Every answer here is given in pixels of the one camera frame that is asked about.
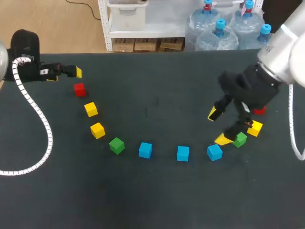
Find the white container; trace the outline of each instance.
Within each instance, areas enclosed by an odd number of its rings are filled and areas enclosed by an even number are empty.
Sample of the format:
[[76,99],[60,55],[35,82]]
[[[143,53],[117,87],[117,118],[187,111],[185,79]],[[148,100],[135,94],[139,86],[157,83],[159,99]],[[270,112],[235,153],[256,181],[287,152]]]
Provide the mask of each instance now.
[[119,0],[107,3],[112,15],[112,26],[119,31],[143,30],[145,27],[145,9],[148,1],[140,4],[121,4],[122,2],[122,0]]

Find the black cable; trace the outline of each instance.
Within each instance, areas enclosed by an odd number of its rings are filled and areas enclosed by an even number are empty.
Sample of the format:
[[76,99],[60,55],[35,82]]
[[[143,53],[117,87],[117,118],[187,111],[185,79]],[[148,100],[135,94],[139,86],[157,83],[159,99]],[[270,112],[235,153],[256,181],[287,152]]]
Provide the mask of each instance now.
[[92,9],[91,6],[89,6],[88,4],[83,3],[83,2],[72,2],[72,1],[68,1],[68,0],[66,0],[66,2],[72,3],[72,4],[82,4],[82,5],[88,6],[88,7],[90,8],[91,12],[92,12],[93,17],[94,17],[96,20],[99,20],[99,21],[101,20],[101,19],[99,19],[99,18],[97,18],[97,17],[94,16],[93,9]]

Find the wooden floor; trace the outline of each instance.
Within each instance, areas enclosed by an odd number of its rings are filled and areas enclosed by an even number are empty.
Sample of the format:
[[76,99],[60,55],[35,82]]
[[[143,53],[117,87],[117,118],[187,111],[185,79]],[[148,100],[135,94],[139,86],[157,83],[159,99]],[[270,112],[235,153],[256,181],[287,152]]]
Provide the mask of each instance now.
[[[70,0],[90,5],[97,18],[97,0]],[[106,52],[101,21],[89,7],[65,0],[0,0],[0,40],[7,48],[13,33],[38,34],[41,53]]]

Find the cable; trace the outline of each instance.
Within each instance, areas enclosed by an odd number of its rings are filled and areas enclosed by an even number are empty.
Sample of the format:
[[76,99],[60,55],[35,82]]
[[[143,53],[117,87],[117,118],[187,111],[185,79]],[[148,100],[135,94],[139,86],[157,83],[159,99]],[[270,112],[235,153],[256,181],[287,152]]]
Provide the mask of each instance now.
[[292,149],[295,152],[297,159],[304,161],[305,160],[305,149],[301,154],[296,147],[295,143],[295,130],[294,130],[294,114],[293,114],[293,101],[294,101],[294,86],[293,84],[289,85],[289,94],[288,94],[288,112],[289,112],[289,130],[290,130],[290,140]]
[[17,176],[17,175],[23,175],[23,174],[27,174],[37,168],[39,168],[49,157],[52,147],[53,147],[53,135],[52,135],[52,131],[49,125],[49,122],[47,120],[47,118],[44,116],[43,112],[41,111],[41,109],[37,106],[37,104],[34,102],[34,100],[30,97],[30,95],[28,94],[28,92],[25,90],[19,74],[18,74],[18,70],[17,67],[20,63],[26,63],[26,62],[31,62],[31,59],[28,57],[19,57],[17,59],[15,59],[13,61],[13,65],[12,65],[12,70],[13,70],[13,75],[15,78],[15,82],[17,84],[17,86],[19,87],[21,93],[23,94],[24,98],[26,98],[26,100],[31,104],[31,106],[33,107],[33,109],[36,111],[36,113],[39,115],[42,123],[44,124],[44,127],[46,128],[47,131],[47,135],[48,135],[48,147],[47,150],[44,154],[44,156],[42,157],[42,159],[37,162],[35,165],[26,168],[24,170],[19,170],[19,171],[2,171],[0,170],[0,175],[2,176]]
[[93,17],[94,17],[96,20],[99,20],[99,21],[101,20],[101,19],[95,17],[95,15],[94,15],[94,13],[93,13],[93,9],[92,9],[91,6],[89,6],[87,3],[83,3],[83,2],[72,2],[72,1],[68,1],[68,0],[66,0],[66,2],[72,3],[72,4],[82,4],[82,5],[88,6],[88,7],[90,8],[91,12],[92,12]]

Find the black device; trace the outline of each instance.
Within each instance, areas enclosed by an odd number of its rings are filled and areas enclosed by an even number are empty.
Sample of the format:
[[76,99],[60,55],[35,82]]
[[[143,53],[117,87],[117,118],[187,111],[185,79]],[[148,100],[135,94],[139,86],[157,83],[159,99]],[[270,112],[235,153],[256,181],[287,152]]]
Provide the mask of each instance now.
[[219,84],[224,97],[214,103],[208,119],[215,121],[233,101],[239,115],[238,120],[225,129],[224,136],[234,141],[240,132],[246,132],[252,127],[253,110],[266,106],[278,94],[281,83],[270,77],[260,64],[257,64],[248,66],[239,74],[224,71],[219,76]]
[[61,63],[44,64],[40,60],[40,42],[36,33],[27,30],[18,30],[14,33],[10,48],[7,49],[9,65],[4,80],[14,81],[12,62],[18,57],[28,57],[30,64],[21,65],[18,68],[20,79],[31,81],[56,81],[62,73],[68,77],[81,78],[81,70],[76,65],[62,65]]

